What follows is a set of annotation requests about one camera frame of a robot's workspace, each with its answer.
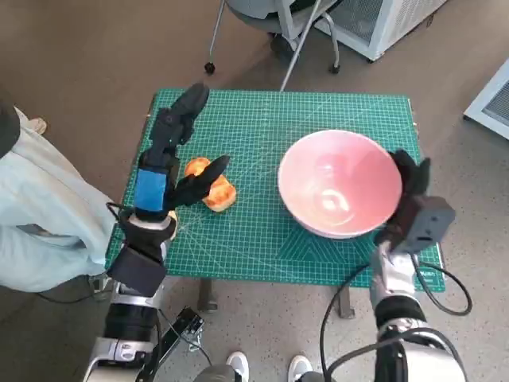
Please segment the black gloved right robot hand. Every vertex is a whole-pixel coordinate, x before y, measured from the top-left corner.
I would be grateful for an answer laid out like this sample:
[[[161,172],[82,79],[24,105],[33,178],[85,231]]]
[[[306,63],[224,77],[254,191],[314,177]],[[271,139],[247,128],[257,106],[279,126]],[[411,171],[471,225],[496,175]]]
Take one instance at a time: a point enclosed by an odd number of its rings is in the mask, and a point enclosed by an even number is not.
[[[393,246],[406,239],[414,223],[417,207],[414,198],[425,195],[430,178],[430,158],[424,158],[419,164],[405,151],[390,152],[402,180],[402,194],[398,206],[385,226],[376,234],[374,244],[380,245],[389,240]]]

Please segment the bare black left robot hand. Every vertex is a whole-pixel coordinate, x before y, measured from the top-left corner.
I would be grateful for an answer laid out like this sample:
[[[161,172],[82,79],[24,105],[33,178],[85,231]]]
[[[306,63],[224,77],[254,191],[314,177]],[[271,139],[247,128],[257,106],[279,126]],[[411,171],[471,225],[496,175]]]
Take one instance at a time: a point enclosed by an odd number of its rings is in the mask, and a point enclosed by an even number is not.
[[[202,173],[177,178],[180,169],[177,147],[191,138],[195,120],[203,111],[209,93],[208,86],[196,83],[170,107],[157,112],[150,132],[151,146],[138,159],[134,212],[139,218],[159,221],[182,205],[201,201],[227,168],[230,158],[223,155],[207,165]]]

